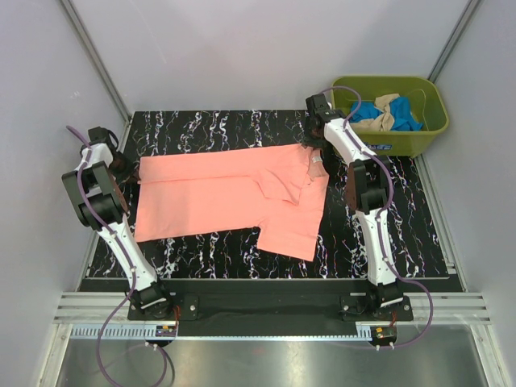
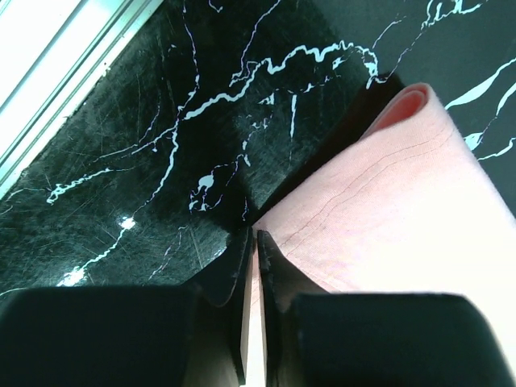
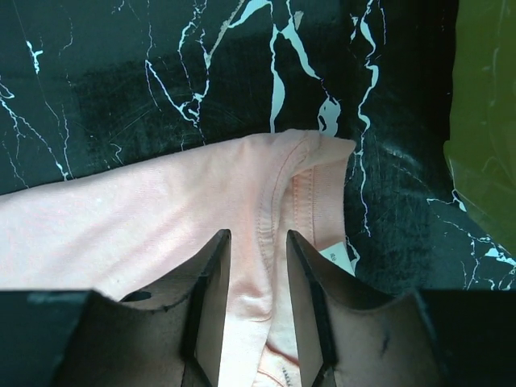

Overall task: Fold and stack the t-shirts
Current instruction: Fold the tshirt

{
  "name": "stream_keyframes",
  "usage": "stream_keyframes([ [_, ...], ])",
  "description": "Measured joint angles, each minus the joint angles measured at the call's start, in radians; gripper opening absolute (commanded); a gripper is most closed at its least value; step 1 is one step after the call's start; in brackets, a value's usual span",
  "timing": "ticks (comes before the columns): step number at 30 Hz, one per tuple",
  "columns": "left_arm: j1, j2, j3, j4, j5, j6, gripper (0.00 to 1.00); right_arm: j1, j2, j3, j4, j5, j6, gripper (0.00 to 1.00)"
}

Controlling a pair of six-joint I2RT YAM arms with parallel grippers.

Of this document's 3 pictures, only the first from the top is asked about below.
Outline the pink t shirt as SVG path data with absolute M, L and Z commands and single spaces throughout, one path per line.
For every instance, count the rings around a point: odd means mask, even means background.
M 145 156 L 137 242 L 257 227 L 260 250 L 312 261 L 329 176 L 301 144 Z

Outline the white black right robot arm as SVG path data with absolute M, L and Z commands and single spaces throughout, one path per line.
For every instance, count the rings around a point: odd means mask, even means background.
M 345 202 L 359 219 L 368 263 L 368 290 L 358 313 L 387 318 L 403 300 L 389 241 L 388 209 L 393 201 L 389 158 L 370 150 L 324 94 L 309 96 L 306 109 L 306 144 L 313 148 L 330 144 L 347 166 Z

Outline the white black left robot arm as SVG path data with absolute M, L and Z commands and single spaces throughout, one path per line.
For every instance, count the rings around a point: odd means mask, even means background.
M 135 317 L 167 318 L 173 312 L 173 297 L 135 241 L 119 188 L 136 179 L 135 164 L 118 150 L 119 140 L 107 128 L 93 127 L 87 137 L 69 125 L 66 130 L 82 143 L 79 165 L 61 177 L 78 220 L 104 240 L 119 262 L 129 282 L 126 298 Z

